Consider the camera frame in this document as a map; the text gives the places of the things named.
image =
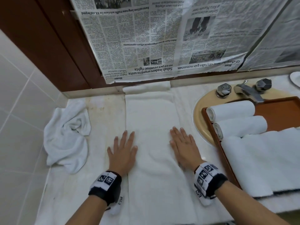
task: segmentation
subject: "white plate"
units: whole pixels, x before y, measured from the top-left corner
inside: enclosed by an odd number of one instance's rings
[[[292,72],[290,74],[290,79],[295,85],[300,87],[300,72]]]

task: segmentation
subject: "backsplash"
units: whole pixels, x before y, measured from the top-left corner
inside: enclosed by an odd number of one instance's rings
[[[0,217],[35,222],[49,167],[43,129],[68,99],[0,30]]]

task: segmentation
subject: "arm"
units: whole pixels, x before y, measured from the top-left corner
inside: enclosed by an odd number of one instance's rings
[[[120,176],[128,174],[135,163],[137,146],[132,148],[134,132],[129,136],[126,143],[127,131],[123,133],[120,145],[118,137],[115,137],[113,153],[108,147],[107,153],[110,160],[109,171],[118,173]],[[95,195],[90,195],[69,219],[66,225],[99,225],[100,220],[107,208],[107,202]]]
[[[192,135],[187,135],[183,128],[180,132],[173,127],[170,130],[173,140],[170,145],[177,161],[185,168],[195,171],[204,163]],[[247,193],[225,181],[215,195],[238,224],[244,225],[288,225],[278,215],[268,210]]]

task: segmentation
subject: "newspaper page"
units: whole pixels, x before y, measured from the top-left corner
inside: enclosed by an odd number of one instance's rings
[[[106,83],[237,69],[287,0],[71,0]]]
[[[239,71],[300,65],[300,0],[292,0]]]

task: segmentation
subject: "hand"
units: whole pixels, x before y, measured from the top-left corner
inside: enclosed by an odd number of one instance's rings
[[[108,157],[110,159],[110,171],[118,173],[120,176],[128,174],[135,163],[135,156],[137,154],[137,146],[132,147],[134,132],[129,136],[126,143],[127,131],[123,133],[120,145],[118,145],[118,137],[116,136],[113,144],[113,153],[110,147],[107,148]]]
[[[170,145],[177,161],[184,167],[194,171],[205,161],[201,159],[200,152],[192,135],[187,135],[183,128],[180,132],[176,127],[170,130],[173,140]]]

